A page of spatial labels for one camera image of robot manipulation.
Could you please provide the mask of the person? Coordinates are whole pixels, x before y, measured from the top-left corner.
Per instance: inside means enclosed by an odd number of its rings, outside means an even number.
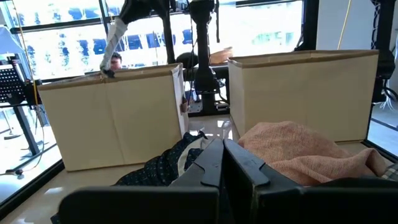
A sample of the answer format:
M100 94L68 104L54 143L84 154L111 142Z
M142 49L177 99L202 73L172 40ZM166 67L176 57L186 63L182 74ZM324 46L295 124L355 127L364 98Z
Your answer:
M112 54L111 61L110 61L111 70L115 71L115 70L122 69L122 61L123 61L122 56L119 53L114 52Z

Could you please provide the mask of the beige fabric storage bin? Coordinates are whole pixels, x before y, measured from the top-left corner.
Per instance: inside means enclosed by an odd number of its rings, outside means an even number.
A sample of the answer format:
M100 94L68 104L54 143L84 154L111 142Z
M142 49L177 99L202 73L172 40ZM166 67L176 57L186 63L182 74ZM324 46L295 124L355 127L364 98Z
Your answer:
M293 121L334 142L368 135L378 50L304 50L228 59L230 115L240 136Z
M180 63L85 75L38 91L68 171L142 164L188 128Z

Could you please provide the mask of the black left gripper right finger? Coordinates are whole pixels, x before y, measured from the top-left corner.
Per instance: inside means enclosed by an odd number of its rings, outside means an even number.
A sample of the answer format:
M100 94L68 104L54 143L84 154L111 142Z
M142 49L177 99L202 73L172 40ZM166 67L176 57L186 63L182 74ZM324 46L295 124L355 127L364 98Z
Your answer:
M306 187L236 142L223 144L236 224L398 224L398 182L360 177Z

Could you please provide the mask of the navy dotted shirt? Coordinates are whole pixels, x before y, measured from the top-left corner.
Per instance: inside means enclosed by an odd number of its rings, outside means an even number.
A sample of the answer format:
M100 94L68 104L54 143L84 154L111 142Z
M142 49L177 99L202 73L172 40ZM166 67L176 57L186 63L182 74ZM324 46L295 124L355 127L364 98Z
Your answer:
M185 133L173 147L152 158L144 167L122 176L119 186L169 186L182 176L209 145L205 133Z

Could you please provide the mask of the white garment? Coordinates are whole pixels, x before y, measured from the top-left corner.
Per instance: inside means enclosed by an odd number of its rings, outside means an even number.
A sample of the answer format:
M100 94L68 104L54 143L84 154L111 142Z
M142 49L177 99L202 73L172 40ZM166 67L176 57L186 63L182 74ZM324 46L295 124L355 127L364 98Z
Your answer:
M101 73L108 78L114 78L114 72L111 69L111 57L126 31L127 25L120 17L116 17L114 23L109 27L105 52L99 65Z

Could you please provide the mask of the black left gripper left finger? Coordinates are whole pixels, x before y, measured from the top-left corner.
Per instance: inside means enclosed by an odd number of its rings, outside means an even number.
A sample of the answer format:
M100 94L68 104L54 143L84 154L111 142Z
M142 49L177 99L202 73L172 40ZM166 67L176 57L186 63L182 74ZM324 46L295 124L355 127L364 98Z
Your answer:
M86 187L58 207L61 224L217 224L224 145L214 139L168 187Z

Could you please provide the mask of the black perforated panel stand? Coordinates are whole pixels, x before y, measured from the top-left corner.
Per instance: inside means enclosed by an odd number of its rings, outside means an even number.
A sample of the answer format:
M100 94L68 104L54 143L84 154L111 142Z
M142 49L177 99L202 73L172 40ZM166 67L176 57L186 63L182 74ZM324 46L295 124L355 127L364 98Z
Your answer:
M0 108L14 110L28 143L29 157L40 153L23 110L23 106L32 107L41 104L35 84L35 81L24 79L15 65L0 65L0 103L6 103L6 106L0 106Z

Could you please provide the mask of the pink knit shirt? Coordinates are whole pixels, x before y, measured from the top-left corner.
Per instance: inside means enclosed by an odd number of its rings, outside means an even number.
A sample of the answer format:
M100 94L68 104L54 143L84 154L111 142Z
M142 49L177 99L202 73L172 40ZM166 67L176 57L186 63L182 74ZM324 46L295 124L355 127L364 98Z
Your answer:
M258 123L238 144L294 182L311 186L346 177L382 177L387 168L373 148L349 152L298 123Z

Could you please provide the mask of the blue plaid shirt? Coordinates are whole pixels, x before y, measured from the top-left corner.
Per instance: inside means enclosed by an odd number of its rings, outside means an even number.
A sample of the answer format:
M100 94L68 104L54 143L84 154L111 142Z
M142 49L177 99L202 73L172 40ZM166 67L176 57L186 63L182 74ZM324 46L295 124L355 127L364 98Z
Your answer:
M398 182L398 163L389 166L381 177L386 180Z

